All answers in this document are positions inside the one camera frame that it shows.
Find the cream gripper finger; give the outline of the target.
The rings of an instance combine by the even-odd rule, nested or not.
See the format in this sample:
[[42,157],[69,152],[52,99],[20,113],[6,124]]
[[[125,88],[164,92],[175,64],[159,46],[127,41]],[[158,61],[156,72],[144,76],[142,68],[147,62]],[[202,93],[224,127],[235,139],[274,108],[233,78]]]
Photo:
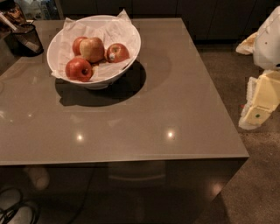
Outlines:
[[243,55],[250,55],[254,51],[254,44],[257,37],[257,32],[254,32],[249,37],[244,39],[237,47],[236,51]]
[[250,77],[239,127],[254,130],[265,123],[280,105],[280,72],[265,70],[258,78]]

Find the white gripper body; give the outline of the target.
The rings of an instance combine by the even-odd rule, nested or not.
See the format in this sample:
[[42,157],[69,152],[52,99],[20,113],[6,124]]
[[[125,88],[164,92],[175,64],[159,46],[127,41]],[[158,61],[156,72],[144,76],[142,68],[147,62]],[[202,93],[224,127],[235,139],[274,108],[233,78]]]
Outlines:
[[257,31],[253,60],[264,70],[280,69],[280,6],[271,12]]

